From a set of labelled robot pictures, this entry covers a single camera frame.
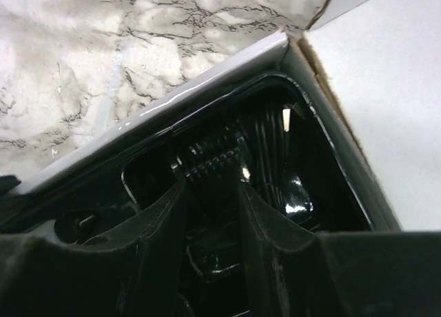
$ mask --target gray marble pattern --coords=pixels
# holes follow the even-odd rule
[[[0,0],[0,174],[26,179],[326,0]]]

